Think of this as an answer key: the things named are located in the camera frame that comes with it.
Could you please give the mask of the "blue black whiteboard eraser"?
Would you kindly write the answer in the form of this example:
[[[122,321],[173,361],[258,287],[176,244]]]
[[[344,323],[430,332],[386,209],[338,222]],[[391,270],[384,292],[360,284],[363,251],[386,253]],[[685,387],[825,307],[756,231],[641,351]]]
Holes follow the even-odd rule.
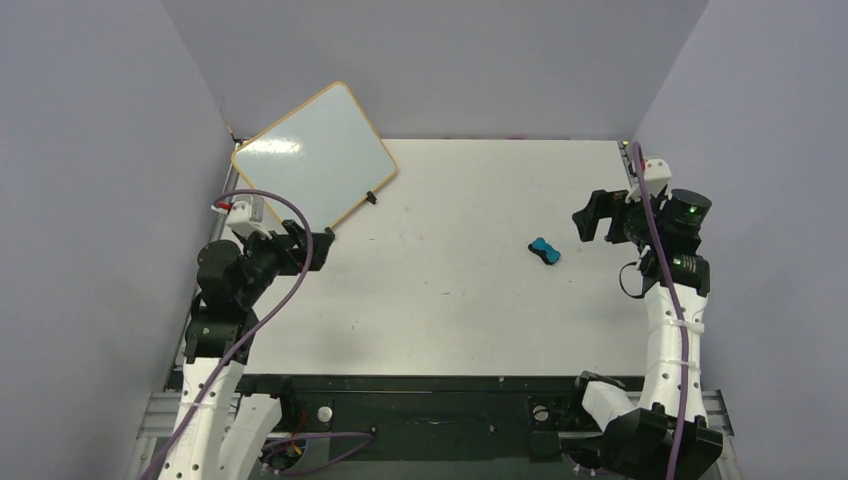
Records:
[[[545,265],[555,265],[561,259],[561,253],[543,237],[537,237],[527,245],[528,250],[540,258]]]

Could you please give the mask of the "yellow framed whiteboard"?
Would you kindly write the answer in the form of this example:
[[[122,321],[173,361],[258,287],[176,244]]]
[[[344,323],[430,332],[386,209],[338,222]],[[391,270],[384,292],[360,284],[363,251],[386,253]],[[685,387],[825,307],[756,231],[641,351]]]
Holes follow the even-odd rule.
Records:
[[[334,82],[237,148],[242,181],[292,202],[315,230],[336,228],[398,166],[343,82]]]

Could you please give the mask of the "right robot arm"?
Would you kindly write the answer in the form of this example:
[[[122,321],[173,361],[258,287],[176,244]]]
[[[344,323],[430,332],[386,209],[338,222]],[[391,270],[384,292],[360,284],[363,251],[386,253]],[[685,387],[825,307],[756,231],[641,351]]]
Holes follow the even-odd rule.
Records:
[[[710,265],[698,255],[711,201],[686,189],[662,190],[646,211],[624,190],[594,191],[572,219],[583,242],[610,219],[605,241],[638,251],[639,299],[647,311],[647,361],[638,401],[622,382],[585,371],[564,400],[578,427],[594,422],[587,465],[630,479],[698,479],[718,459],[723,439],[704,406],[700,344],[711,288]]]

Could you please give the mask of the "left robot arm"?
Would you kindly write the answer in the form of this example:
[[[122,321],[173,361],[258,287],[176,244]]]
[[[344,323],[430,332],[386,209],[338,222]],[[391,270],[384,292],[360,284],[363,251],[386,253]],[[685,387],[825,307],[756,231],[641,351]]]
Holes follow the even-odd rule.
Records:
[[[254,306],[279,276],[297,285],[304,271],[320,270],[335,234],[307,233],[293,220],[282,233],[253,227],[234,240],[218,239],[197,255],[199,291],[185,331],[177,418],[166,444],[143,479],[246,479],[272,429],[291,427],[298,402],[287,378],[252,381],[244,405],[230,411],[259,326]]]

